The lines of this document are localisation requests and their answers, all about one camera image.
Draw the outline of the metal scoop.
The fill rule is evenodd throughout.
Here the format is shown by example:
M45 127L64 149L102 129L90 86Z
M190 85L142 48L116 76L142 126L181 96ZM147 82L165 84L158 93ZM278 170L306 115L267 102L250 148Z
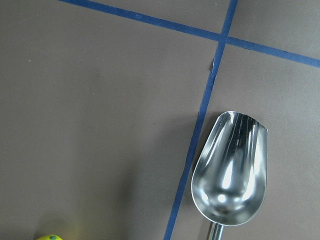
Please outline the metal scoop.
M267 188L268 129L246 114L218 116L194 168L191 195L211 222L208 239L220 240L224 227L252 220Z

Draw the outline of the yellow lemon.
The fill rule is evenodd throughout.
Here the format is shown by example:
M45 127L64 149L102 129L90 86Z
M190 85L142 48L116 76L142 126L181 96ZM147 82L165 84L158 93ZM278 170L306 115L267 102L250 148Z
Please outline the yellow lemon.
M63 240L63 239L56 234L48 234L48 235L38 237L36 240Z

